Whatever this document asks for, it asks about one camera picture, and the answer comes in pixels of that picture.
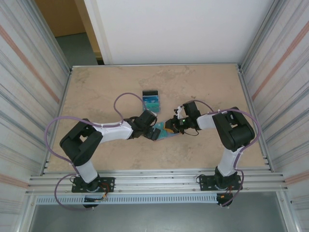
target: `white wall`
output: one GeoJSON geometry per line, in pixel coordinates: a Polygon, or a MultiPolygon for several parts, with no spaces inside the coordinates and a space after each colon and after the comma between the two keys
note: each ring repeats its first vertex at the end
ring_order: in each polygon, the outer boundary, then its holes
{"type": "Polygon", "coordinates": [[[85,0],[106,64],[241,62],[273,0],[85,0]]]}

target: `small box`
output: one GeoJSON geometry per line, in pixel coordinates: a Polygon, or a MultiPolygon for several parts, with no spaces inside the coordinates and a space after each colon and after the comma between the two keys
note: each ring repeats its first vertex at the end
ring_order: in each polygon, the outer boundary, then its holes
{"type": "Polygon", "coordinates": [[[142,98],[148,110],[154,113],[160,112],[160,100],[158,90],[143,90],[142,98]]]}

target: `ventilation grille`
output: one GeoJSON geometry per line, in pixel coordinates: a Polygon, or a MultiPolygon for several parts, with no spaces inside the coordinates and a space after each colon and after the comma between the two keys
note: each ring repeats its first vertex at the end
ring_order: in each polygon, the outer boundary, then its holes
{"type": "MultiPolygon", "coordinates": [[[[62,204],[94,204],[85,203],[85,195],[59,196],[62,204]]],[[[218,203],[216,193],[199,194],[136,194],[136,195],[110,195],[107,200],[95,204],[152,204],[152,203],[218,203]]],[[[40,196],[37,205],[57,204],[54,196],[40,196]]]]}

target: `beige marble surface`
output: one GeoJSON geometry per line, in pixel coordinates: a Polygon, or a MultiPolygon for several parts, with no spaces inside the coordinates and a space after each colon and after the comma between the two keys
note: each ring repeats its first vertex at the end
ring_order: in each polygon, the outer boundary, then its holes
{"type": "MultiPolygon", "coordinates": [[[[203,100],[214,109],[237,106],[248,111],[234,65],[97,66],[73,69],[62,115],[98,123],[116,122],[119,116],[113,109],[115,98],[124,92],[141,96],[144,89],[159,90],[158,122],[173,117],[173,109],[192,99],[203,100]]],[[[125,118],[142,112],[141,102],[129,95],[119,99],[116,106],[125,118]]],[[[200,103],[197,106],[201,113],[208,111],[200,103]]],[[[65,155],[59,141],[75,124],[73,120],[60,121],[53,148],[58,154],[65,155]]],[[[218,165],[222,152],[216,129],[209,129],[196,137],[177,135],[157,142],[140,137],[103,143],[92,161],[97,170],[210,168],[218,165]]],[[[264,165],[258,144],[245,152],[239,165],[264,165]]],[[[67,162],[51,156],[48,170],[71,169],[67,162]]]]}

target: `corrugated metal wall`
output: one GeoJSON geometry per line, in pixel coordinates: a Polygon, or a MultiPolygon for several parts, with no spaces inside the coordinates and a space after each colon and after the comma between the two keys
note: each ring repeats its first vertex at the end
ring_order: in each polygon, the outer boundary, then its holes
{"type": "Polygon", "coordinates": [[[0,2],[0,231],[16,224],[70,71],[31,1],[0,2]]]}
{"type": "Polygon", "coordinates": [[[309,1],[287,0],[244,65],[273,168],[284,173],[292,205],[309,230],[309,1]]]}

